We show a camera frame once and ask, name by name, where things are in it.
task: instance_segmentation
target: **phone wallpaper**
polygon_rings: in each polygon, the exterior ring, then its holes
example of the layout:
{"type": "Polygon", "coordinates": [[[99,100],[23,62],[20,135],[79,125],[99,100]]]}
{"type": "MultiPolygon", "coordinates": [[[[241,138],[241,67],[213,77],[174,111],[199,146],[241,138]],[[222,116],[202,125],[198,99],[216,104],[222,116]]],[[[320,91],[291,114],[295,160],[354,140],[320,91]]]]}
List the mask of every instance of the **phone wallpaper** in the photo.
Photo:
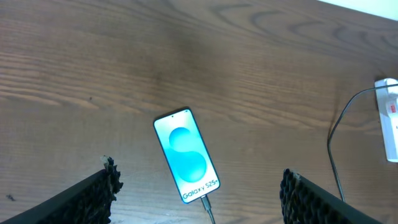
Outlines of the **phone wallpaper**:
{"type": "Polygon", "coordinates": [[[220,186],[190,110],[160,118],[154,126],[185,203],[220,186]]]}

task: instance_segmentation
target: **power strip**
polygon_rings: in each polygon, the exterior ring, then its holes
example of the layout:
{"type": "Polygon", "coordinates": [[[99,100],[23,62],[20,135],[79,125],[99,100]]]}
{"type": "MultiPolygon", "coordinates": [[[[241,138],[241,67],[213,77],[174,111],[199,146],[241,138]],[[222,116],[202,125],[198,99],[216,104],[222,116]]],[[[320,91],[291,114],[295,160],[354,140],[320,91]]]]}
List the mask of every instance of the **power strip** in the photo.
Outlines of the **power strip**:
{"type": "MultiPolygon", "coordinates": [[[[398,84],[393,78],[376,81],[375,87],[398,84]]],[[[386,148],[387,160],[398,162],[398,118],[388,116],[387,102],[398,97],[398,86],[376,90],[377,105],[379,107],[380,123],[386,148]]]]}

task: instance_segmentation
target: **wood grain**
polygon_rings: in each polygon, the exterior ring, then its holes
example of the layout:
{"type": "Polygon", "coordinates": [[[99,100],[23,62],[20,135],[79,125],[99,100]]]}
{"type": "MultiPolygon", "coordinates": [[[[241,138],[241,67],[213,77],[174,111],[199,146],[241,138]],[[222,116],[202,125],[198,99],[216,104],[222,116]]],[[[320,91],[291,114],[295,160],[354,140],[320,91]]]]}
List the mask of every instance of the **wood grain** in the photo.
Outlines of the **wood grain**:
{"type": "MultiPolygon", "coordinates": [[[[218,223],[283,223],[290,167],[338,195],[331,123],[398,77],[398,23],[314,0],[0,2],[0,221],[101,169],[123,190],[113,223],[209,223],[178,196],[152,129],[188,105],[220,175],[218,223]],[[6,198],[11,194],[16,201],[6,198]]],[[[374,94],[333,140],[346,199],[398,222],[374,94]]]]}

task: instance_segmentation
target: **usb cable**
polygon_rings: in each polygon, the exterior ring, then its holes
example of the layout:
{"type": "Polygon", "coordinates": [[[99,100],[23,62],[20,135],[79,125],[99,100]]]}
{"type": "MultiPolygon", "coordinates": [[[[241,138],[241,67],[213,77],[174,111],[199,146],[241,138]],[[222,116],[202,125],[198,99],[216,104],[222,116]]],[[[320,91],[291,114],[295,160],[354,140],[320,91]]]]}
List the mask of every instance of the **usb cable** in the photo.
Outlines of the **usb cable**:
{"type": "Polygon", "coordinates": [[[209,213],[211,223],[216,224],[216,222],[214,221],[213,213],[211,212],[211,205],[210,205],[209,198],[207,197],[207,195],[204,195],[200,199],[201,199],[201,202],[203,203],[203,206],[204,206],[206,212],[209,213]]]}

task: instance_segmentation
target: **black cable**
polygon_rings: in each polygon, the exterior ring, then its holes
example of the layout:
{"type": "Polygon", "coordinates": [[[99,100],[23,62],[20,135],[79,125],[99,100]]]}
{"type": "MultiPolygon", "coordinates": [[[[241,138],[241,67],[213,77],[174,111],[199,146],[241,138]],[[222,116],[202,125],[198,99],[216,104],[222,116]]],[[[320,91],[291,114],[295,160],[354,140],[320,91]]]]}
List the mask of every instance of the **black cable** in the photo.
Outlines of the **black cable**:
{"type": "Polygon", "coordinates": [[[202,202],[205,210],[207,211],[207,213],[209,213],[211,223],[216,224],[214,217],[213,217],[213,213],[211,212],[211,205],[210,205],[209,198],[207,197],[207,195],[204,195],[200,199],[201,199],[201,202],[202,202]]]}
{"type": "Polygon", "coordinates": [[[337,170],[336,170],[336,166],[335,166],[335,162],[333,160],[333,156],[331,155],[331,149],[330,149],[330,143],[331,143],[331,138],[333,137],[333,134],[336,131],[336,128],[338,126],[338,124],[340,123],[341,119],[343,118],[344,114],[346,113],[348,107],[351,105],[351,103],[353,102],[353,100],[359,96],[362,93],[366,93],[368,91],[373,91],[373,90],[378,90],[381,88],[388,88],[388,87],[394,87],[394,86],[398,86],[398,84],[393,84],[393,85],[386,85],[386,86],[379,86],[379,87],[374,87],[374,88],[369,88],[367,90],[362,90],[359,93],[355,94],[347,103],[347,105],[344,107],[343,111],[341,112],[340,116],[338,117],[333,129],[330,131],[330,134],[328,136],[328,153],[329,153],[329,159],[330,159],[330,164],[331,164],[331,169],[333,170],[333,174],[335,175],[335,180],[336,180],[336,184],[338,187],[338,191],[340,193],[340,197],[341,200],[346,202],[346,199],[344,198],[344,193],[343,193],[343,189],[341,188],[341,183],[340,183],[340,179],[338,178],[338,174],[337,174],[337,170]]]}

